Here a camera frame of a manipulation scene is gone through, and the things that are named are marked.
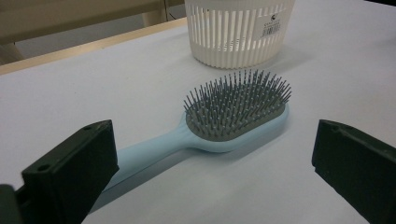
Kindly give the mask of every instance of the white plastic basket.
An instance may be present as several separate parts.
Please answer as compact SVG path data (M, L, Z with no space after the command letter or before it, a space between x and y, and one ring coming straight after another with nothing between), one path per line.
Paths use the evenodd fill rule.
M282 46L294 0L185 0L192 55L219 68L270 59Z

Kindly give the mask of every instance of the gray bristle pad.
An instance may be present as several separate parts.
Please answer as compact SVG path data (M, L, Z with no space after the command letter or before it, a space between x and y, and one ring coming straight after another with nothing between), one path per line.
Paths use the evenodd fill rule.
M245 71L210 81L185 100L190 130L209 141L228 141L281 115L290 85L263 71Z

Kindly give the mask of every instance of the barcode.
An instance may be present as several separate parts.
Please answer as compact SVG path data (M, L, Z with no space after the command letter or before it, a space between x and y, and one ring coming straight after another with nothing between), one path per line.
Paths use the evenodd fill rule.
M273 35L280 30L280 23L276 23L262 31L262 38L268 35Z

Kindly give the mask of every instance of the white table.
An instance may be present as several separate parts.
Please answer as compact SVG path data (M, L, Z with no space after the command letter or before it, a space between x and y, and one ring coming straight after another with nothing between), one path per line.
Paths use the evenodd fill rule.
M297 0L284 47L256 67L292 86L285 132L250 151L181 151L103 195L125 193L84 223L367 223L311 156L319 119L396 147L395 22L396 7ZM113 120L117 148L167 133L189 90L231 72L195 61L181 26L0 76L0 183L20 187L21 170L99 120Z

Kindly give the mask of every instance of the wooden table edge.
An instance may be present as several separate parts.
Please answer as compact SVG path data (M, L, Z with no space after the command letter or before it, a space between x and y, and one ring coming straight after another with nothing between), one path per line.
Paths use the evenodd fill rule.
M168 21L158 25L153 25L143 29L131 31L122 35L114 35L105 39L93 41L91 43L75 46L70 49L62 49L52 53L40 55L34 58L21 60L15 63L4 64L0 66L0 76L8 73L16 72L22 69L38 66L40 64L58 61L61 59L77 56L98 49L104 49L128 40L137 39L139 37L143 37L146 35L152 35L155 33L159 33L161 31L169 30L186 24L187 24L186 18L178 19L175 21Z

